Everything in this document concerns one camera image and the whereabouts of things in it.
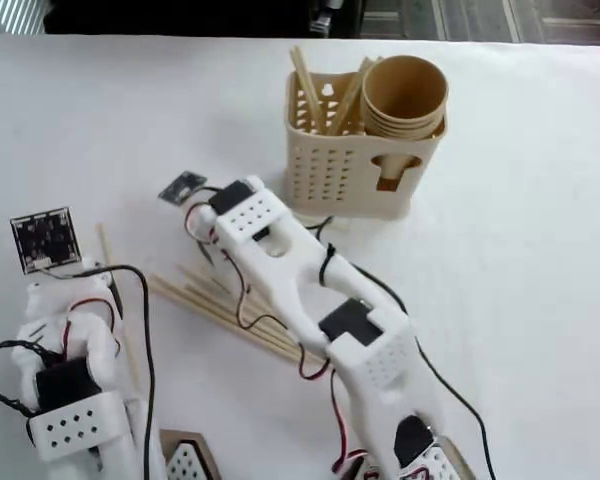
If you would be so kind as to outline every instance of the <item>paper cup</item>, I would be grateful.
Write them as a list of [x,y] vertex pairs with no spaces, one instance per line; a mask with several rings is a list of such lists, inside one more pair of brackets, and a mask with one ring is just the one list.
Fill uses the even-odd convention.
[[[406,141],[428,138],[442,123],[447,93],[446,78],[431,62],[411,56],[381,60],[362,84],[360,115],[365,130]],[[413,160],[411,155],[382,157],[379,184],[399,181]]]
[[380,119],[400,127],[440,123],[447,101],[444,74],[419,57],[389,57],[365,75],[362,102]]

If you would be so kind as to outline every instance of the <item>wire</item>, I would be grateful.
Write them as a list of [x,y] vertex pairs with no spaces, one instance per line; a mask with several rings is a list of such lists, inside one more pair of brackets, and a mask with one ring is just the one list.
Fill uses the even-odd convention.
[[73,305],[71,305],[69,307],[69,311],[72,312],[74,311],[77,307],[80,307],[82,305],[86,305],[88,303],[96,303],[96,302],[103,302],[105,303],[108,307],[109,307],[109,314],[111,315],[111,333],[113,335],[113,340],[116,342],[116,357],[118,355],[120,355],[120,350],[122,350],[122,345],[120,345],[120,341],[116,338],[115,333],[114,333],[114,328],[115,328],[115,323],[116,323],[116,314],[115,311],[113,309],[113,305],[111,305],[111,302],[109,302],[109,300],[107,300],[106,298],[97,298],[97,297],[93,297],[93,298],[86,298],[84,300],[80,300],[76,303],[74,303]]
[[62,360],[67,361],[67,347],[69,346],[69,330],[71,329],[71,322],[67,320],[64,326],[64,332],[62,333]]
[[[4,342],[0,342],[0,350],[4,348],[15,347],[26,348],[27,350],[31,350],[32,352],[36,353],[42,359],[42,363],[44,364],[45,368],[49,368],[55,365],[56,363],[62,361],[62,354],[58,354],[56,352],[47,350],[42,345],[39,345],[37,343],[27,342],[25,340],[6,340]],[[0,403],[6,405],[9,408],[17,410],[27,418],[33,418],[37,415],[36,412],[27,408],[20,400],[13,400],[7,398],[1,393]]]
[[[333,258],[334,255],[335,255],[335,247],[333,247],[333,245],[329,244],[329,246],[327,247],[327,254],[326,254],[325,260],[322,263],[322,266],[320,267],[320,274],[319,274],[320,282],[321,282],[321,285],[323,285],[323,286],[324,286],[324,283],[323,283],[324,282],[324,273],[326,271],[326,268],[327,268],[329,262],[331,261],[331,259]],[[402,301],[400,296],[395,291],[393,291],[393,289],[391,289],[382,280],[380,280],[379,278],[370,274],[369,272],[362,269],[361,267],[358,267],[355,264],[353,266],[362,275],[364,275],[366,278],[368,278],[373,283],[375,283],[380,288],[382,288],[385,292],[387,292],[396,301],[396,303],[400,307],[400,310],[402,310],[407,315],[409,314],[409,312],[407,311],[406,305],[404,304],[404,302]],[[491,453],[489,451],[489,442],[487,439],[487,427],[486,427],[484,421],[482,420],[482,417],[480,416],[478,411],[455,388],[453,388],[449,384],[449,382],[447,382],[447,380],[445,380],[445,378],[436,370],[436,368],[433,366],[433,364],[429,360],[429,357],[427,357],[427,355],[425,354],[424,349],[422,348],[422,345],[420,344],[420,340],[418,339],[418,337],[416,337],[416,344],[418,346],[418,352],[420,353],[420,356],[426,363],[427,367],[429,367],[429,369],[431,370],[433,375],[449,391],[449,393],[451,393],[467,410],[469,410],[469,412],[475,417],[476,421],[478,422],[478,425],[480,426],[480,436],[482,437],[482,448],[484,450],[485,463],[487,464],[487,469],[489,470],[489,476],[491,477],[491,480],[496,480],[496,474],[493,470],[493,464],[491,462]]]
[[333,413],[336,416],[336,422],[338,423],[338,430],[340,431],[340,456],[331,466],[331,471],[337,474],[347,457],[347,427],[344,423],[344,417],[340,413],[340,407],[338,406],[338,400],[336,398],[336,388],[335,388],[335,378],[336,371],[331,371],[331,378],[329,380],[329,385],[331,388],[331,405],[333,406]]
[[227,258],[227,260],[229,260],[229,263],[231,263],[231,265],[233,266],[234,270],[238,274],[238,279],[240,280],[240,297],[238,299],[238,305],[236,306],[236,320],[238,322],[238,326],[240,328],[242,328],[243,330],[251,330],[253,327],[256,326],[256,324],[260,320],[264,320],[265,318],[270,318],[271,320],[276,322],[278,325],[280,325],[282,328],[287,330],[287,326],[284,323],[282,323],[279,318],[277,318],[274,315],[268,314],[268,313],[265,313],[264,315],[260,315],[255,320],[252,320],[249,323],[246,323],[246,324],[243,323],[242,307],[243,307],[245,301],[247,300],[247,295],[249,293],[249,286],[247,285],[247,282],[244,279],[244,275],[240,271],[240,268],[238,267],[238,264],[236,263],[236,261],[233,258],[231,258],[231,255],[229,255],[229,253],[226,250],[221,250],[221,252]]
[[425,466],[418,467],[413,472],[408,473],[406,478],[417,479],[421,473],[424,473],[424,480],[431,480],[431,472]]
[[404,302],[402,301],[402,299],[398,296],[398,294],[396,292],[393,291],[393,289],[391,289],[389,287],[389,285],[387,285],[386,283],[384,283],[382,280],[380,280],[378,277],[370,274],[369,272],[367,272],[364,268],[359,267],[356,264],[352,264],[354,266],[354,268],[356,270],[358,270],[363,276],[367,277],[369,280],[371,280],[373,283],[375,283],[376,285],[378,285],[380,288],[382,288],[385,292],[387,292],[391,298],[393,298],[395,300],[395,302],[398,304],[398,306],[400,307],[400,310],[402,310],[404,313],[406,313],[407,315],[409,315],[409,312],[407,310],[406,305],[404,304]]
[[325,227],[327,225],[329,225],[331,222],[333,222],[333,215],[329,215],[327,218],[325,218],[322,223],[319,223],[317,225],[312,225],[310,227],[307,227],[307,230],[314,230],[316,231],[316,238],[318,239],[319,242],[321,242],[321,237],[322,237],[322,231],[325,229]]
[[347,462],[364,457],[368,455],[369,452],[362,448],[348,452],[349,441],[347,436],[347,425],[344,417],[342,416],[342,412],[340,412],[340,406],[338,405],[338,399],[336,398],[335,376],[336,371],[332,370],[329,385],[331,389],[331,405],[333,406],[333,413],[336,416],[338,430],[340,431],[340,456],[331,466],[331,471],[335,474],[338,474]]
[[[226,250],[222,250],[222,253],[225,255],[227,260],[229,260],[229,263],[231,263],[231,265],[233,266],[234,270],[238,274],[238,279],[240,281],[240,297],[238,299],[238,305],[236,307],[236,321],[238,322],[238,326],[240,328],[242,328],[243,330],[251,330],[260,320],[264,320],[265,318],[270,318],[271,320],[278,323],[278,325],[280,325],[282,328],[284,328],[285,330],[288,330],[287,326],[284,323],[282,323],[278,317],[268,314],[268,313],[260,315],[255,320],[252,320],[249,323],[243,322],[242,307],[243,307],[243,305],[246,301],[247,295],[249,293],[249,287],[247,285],[247,282],[244,279],[244,275],[242,274],[242,271],[240,271],[240,267],[238,267],[238,264],[236,263],[236,261],[231,257],[231,255],[229,255],[229,252],[227,252]],[[307,374],[304,372],[306,351],[305,351],[304,346],[301,343],[298,343],[298,345],[300,347],[300,362],[298,363],[298,374],[300,375],[300,377],[302,377],[304,380],[317,380],[320,377],[322,377],[326,373],[327,369],[329,368],[331,361],[327,358],[325,360],[325,362],[322,364],[322,367],[320,367],[317,372],[312,373],[312,374]]]
[[298,363],[298,374],[300,374],[300,376],[304,379],[304,380],[318,380],[319,378],[321,378],[326,372],[327,369],[329,368],[329,365],[331,364],[331,359],[327,358],[324,363],[322,364],[322,366],[318,369],[317,372],[312,373],[312,374],[306,374],[304,373],[304,361],[305,361],[305,349],[304,346],[299,343],[298,344],[300,346],[300,363]]
[[111,315],[111,333],[113,333],[113,329],[115,327],[115,323],[116,323],[116,314],[115,311],[113,309],[113,305],[111,305],[111,302],[109,302],[109,300],[105,299],[105,298],[97,298],[97,297],[92,297],[92,298],[85,298],[84,300],[80,300],[76,303],[74,303],[73,305],[71,305],[69,307],[69,311],[73,312],[76,308],[82,306],[82,305],[86,305],[88,303],[98,303],[98,302],[102,302],[104,304],[107,305],[107,307],[109,307],[109,314]]
[[195,202],[189,207],[189,210],[187,210],[187,214],[184,216],[184,230],[187,232],[187,235],[193,238],[196,242],[201,243],[202,245],[211,245],[211,238],[206,240],[198,238],[196,234],[193,233],[191,229],[189,229],[189,217],[196,208],[203,207],[204,205],[209,205],[209,202]]
[[142,286],[142,314],[143,314],[143,323],[144,323],[144,341],[145,348],[147,352],[147,365],[149,367],[149,399],[148,399],[148,408],[147,408],[147,424],[144,432],[144,445],[143,445],[143,472],[144,472],[144,480],[150,480],[150,464],[149,464],[149,449],[150,449],[150,441],[151,441],[151,424],[153,423],[153,407],[155,401],[155,392],[156,392],[156,374],[155,367],[153,364],[153,353],[151,351],[151,325],[149,321],[149,285],[147,284],[147,279],[144,274],[134,267],[133,265],[109,265],[106,267],[94,268],[91,270],[86,270],[84,272],[80,272],[74,275],[67,276],[59,276],[54,275],[48,270],[42,270],[44,273],[51,275],[52,277],[64,280],[69,278],[86,278],[91,277],[93,275],[98,275],[100,273],[105,272],[114,272],[116,270],[126,270],[135,274],[138,279],[140,279],[140,284]]

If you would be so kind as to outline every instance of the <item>white 3d-printed robot arm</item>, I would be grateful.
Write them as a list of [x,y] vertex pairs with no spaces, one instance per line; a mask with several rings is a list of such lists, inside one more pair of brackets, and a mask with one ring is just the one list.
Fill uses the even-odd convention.
[[[352,425],[359,439],[378,461],[385,478],[398,478],[408,466],[396,452],[401,422],[418,415],[437,428],[441,419],[407,315],[336,254],[324,272],[325,285],[367,306],[365,318],[358,320],[368,324],[363,328],[377,333],[365,342],[344,325],[343,331],[330,338],[323,319],[313,319],[305,312],[299,294],[303,283],[317,281],[326,248],[260,179],[249,177],[243,184],[251,194],[237,198],[226,211],[218,212],[213,201],[200,207],[188,228],[200,237],[214,238],[265,295],[297,340],[313,353],[331,359],[350,396]],[[244,187],[233,189],[242,189],[245,197]]]

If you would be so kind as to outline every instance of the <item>red wire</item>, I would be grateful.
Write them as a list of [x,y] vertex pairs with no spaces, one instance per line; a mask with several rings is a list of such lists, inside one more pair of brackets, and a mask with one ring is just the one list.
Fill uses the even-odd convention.
[[416,468],[413,472],[411,472],[407,478],[412,478],[415,479],[418,477],[418,475],[420,475],[421,473],[424,473],[424,480],[431,480],[431,474],[429,473],[429,469],[427,467],[418,467]]
[[[109,313],[111,314],[111,333],[113,333],[113,328],[114,328],[115,322],[116,322],[116,314],[113,310],[113,305],[111,305],[111,302],[109,302],[109,300],[107,300],[105,298],[97,298],[97,297],[85,298],[84,300],[80,300],[79,302],[76,302],[73,305],[71,305],[71,307],[69,308],[69,311],[73,312],[77,307],[79,307],[81,305],[85,305],[87,303],[96,303],[96,302],[106,303],[107,306],[109,307]],[[120,342],[118,341],[117,338],[115,338],[115,336],[113,337],[113,339],[116,341],[116,345],[118,346],[118,350],[116,351],[116,357],[117,357],[118,354],[120,353],[120,350],[122,349],[122,345],[120,345]]]
[[71,329],[71,321],[67,320],[67,324],[64,327],[64,333],[62,334],[62,358],[67,361],[67,345],[69,344],[69,330]]
[[304,373],[305,350],[301,343],[299,345],[300,345],[300,363],[298,364],[298,373],[305,380],[319,379],[326,373],[327,369],[329,368],[329,365],[331,364],[331,360],[329,360],[327,358],[325,360],[325,362],[322,364],[322,367],[320,367],[320,370],[318,370],[317,372],[312,373],[310,375],[307,375],[306,373]]
[[106,303],[107,306],[109,307],[109,313],[111,314],[111,332],[113,332],[113,327],[114,327],[114,324],[116,321],[116,314],[113,310],[113,305],[111,305],[111,303],[104,298],[97,298],[97,297],[85,298],[84,300],[80,300],[79,302],[76,302],[73,305],[71,305],[71,308],[69,309],[69,311],[73,312],[77,307],[79,307],[81,305],[85,305],[87,303],[96,303],[96,302]]
[[190,236],[191,238],[193,238],[194,240],[200,241],[200,240],[198,240],[196,237],[194,237],[194,236],[191,234],[191,232],[189,231],[189,227],[188,227],[188,225],[189,225],[189,216],[191,216],[191,214],[193,213],[193,211],[194,211],[196,208],[198,208],[198,207],[201,207],[201,206],[203,206],[203,205],[208,205],[208,204],[209,204],[209,202],[196,202],[196,203],[194,203],[193,205],[191,205],[191,206],[189,207],[189,210],[187,210],[187,214],[184,216],[184,230],[185,230],[185,232],[187,232],[187,235],[189,235],[189,236]]
[[338,422],[338,430],[340,430],[340,457],[331,466],[331,471],[338,473],[347,458],[347,429],[344,425],[340,408],[338,407],[338,400],[336,399],[335,377],[336,371],[331,370],[331,405],[333,406],[333,413],[335,413],[336,421]]

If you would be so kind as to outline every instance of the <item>circuit board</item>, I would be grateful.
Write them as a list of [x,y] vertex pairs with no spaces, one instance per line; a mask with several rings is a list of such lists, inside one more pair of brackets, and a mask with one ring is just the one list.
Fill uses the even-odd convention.
[[68,207],[12,218],[11,230],[25,275],[81,260]]
[[181,206],[193,194],[196,188],[201,187],[207,181],[206,177],[196,175],[192,172],[182,172],[182,174],[169,184],[160,194],[165,202],[176,207]]

